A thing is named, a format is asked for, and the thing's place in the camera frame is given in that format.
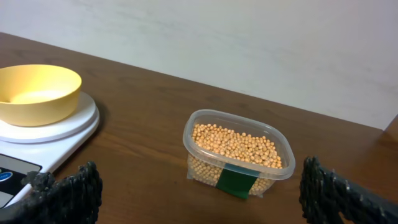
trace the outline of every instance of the yellow bowl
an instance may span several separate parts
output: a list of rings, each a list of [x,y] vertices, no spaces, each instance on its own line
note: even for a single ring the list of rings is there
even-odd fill
[[[0,120],[40,126],[66,118],[77,107],[80,76],[53,65],[18,65],[0,69]]]

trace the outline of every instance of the scale control panel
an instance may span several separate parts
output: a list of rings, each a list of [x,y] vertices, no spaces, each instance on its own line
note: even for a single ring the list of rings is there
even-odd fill
[[[4,208],[25,185],[21,180],[30,171],[40,171],[41,166],[0,154],[0,208]]]

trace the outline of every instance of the round white plate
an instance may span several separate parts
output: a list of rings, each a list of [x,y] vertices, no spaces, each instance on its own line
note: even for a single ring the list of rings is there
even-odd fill
[[[21,127],[0,120],[0,141],[38,143],[64,138],[87,128],[97,116],[94,100],[81,92],[76,110],[57,123],[38,127]]]

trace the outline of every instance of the black textured object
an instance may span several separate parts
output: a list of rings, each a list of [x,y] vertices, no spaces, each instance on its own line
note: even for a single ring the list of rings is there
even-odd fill
[[[0,209],[1,224],[95,223],[101,206],[102,180],[94,162],[79,167],[73,176],[56,182],[48,173],[29,172],[22,180],[32,193]]]
[[[300,183],[300,203],[307,223],[398,223],[398,206],[320,167],[317,157],[306,158]]]

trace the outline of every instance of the brown table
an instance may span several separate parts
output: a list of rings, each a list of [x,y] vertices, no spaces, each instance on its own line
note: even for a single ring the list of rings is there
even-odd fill
[[[312,155],[398,203],[398,142],[379,129],[0,34],[0,67],[27,63],[78,72],[82,90],[97,102],[99,131],[57,178],[96,162],[104,181],[98,223],[305,223],[299,183],[303,160]],[[187,180],[182,133],[189,116],[202,108],[277,128],[296,158],[293,176],[276,182],[264,198],[247,200]]]

